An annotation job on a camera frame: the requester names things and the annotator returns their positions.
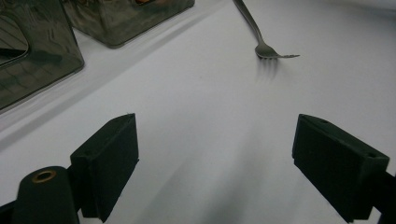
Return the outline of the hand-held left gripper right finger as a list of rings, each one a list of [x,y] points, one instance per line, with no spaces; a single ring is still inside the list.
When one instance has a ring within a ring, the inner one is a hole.
[[[387,155],[325,119],[301,114],[292,157],[345,222],[366,219],[373,208],[390,222]]]

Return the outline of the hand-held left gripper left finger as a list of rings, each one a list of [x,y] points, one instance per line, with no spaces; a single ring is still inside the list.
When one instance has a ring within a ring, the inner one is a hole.
[[[82,215],[107,221],[139,162],[135,115],[108,121],[71,154],[70,161]]]

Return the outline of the smoky clear plastic bin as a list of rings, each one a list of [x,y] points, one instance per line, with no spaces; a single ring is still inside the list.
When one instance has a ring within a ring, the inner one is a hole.
[[[74,28],[113,49],[195,4],[195,0],[62,1]]]
[[[0,111],[83,66],[61,0],[0,0]]]

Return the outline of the metal fork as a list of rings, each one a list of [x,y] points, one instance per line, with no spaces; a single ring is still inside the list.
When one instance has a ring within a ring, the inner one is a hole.
[[[233,0],[233,2],[240,11],[240,13],[243,15],[243,17],[246,19],[247,23],[249,24],[254,35],[257,38],[258,45],[255,47],[255,52],[259,58],[266,60],[295,58],[295,55],[280,55],[272,47],[267,45],[262,37],[262,33],[259,26],[257,25],[254,18],[250,14],[244,1]]]

